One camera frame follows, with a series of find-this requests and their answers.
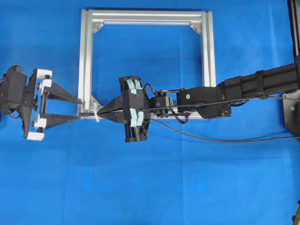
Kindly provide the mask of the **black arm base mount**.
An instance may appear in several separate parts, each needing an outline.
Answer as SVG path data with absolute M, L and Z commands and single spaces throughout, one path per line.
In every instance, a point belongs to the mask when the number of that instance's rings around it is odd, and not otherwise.
M 294 64 L 292 74 L 295 76 L 295 87 L 283 94 L 284 120 L 287 131 L 300 139 L 300 2 L 287 2 L 293 43 Z

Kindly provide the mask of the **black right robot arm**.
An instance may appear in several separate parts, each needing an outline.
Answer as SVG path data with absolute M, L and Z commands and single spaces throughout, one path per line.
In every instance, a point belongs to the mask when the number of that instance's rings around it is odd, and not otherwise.
M 97 111 L 97 116 L 124 124 L 127 143 L 147 140 L 151 115 L 174 117 L 179 123 L 188 122 L 196 112 L 204 119 L 229 117 L 231 108 L 251 99 L 268 99 L 272 94 L 284 93 L 300 87 L 300 58 L 293 64 L 257 71 L 220 82 L 215 87 L 152 91 L 136 76 L 119 78 L 121 95 Z

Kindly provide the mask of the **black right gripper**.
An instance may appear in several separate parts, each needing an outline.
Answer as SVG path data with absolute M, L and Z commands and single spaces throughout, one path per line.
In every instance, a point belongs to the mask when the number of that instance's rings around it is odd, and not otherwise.
M 146 141 L 150 125 L 150 113 L 146 110 L 150 108 L 150 104 L 141 79 L 125 76 L 119 78 L 119 83 L 121 96 L 98 110 L 98 117 L 125 124 L 125 142 Z

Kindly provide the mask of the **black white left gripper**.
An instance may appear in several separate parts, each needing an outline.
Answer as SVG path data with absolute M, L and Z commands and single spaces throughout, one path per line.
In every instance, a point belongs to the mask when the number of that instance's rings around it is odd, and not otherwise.
M 51 77 L 51 70 L 34 69 L 29 81 L 27 81 L 27 76 L 23 74 L 21 66 L 13 65 L 0 80 L 0 112 L 9 116 L 15 111 L 18 112 L 18 117 L 22 120 L 23 137 L 27 140 L 41 141 L 45 136 L 42 133 L 30 131 L 30 120 L 31 111 L 37 103 L 34 98 L 36 81 L 37 79 L 51 79 Z M 52 82 L 51 87 L 48 87 L 48 93 L 50 99 L 82 104 L 80 99 L 55 82 Z M 45 129 L 81 119 L 78 116 L 59 114 L 44 114 L 43 118 L 46 119 Z

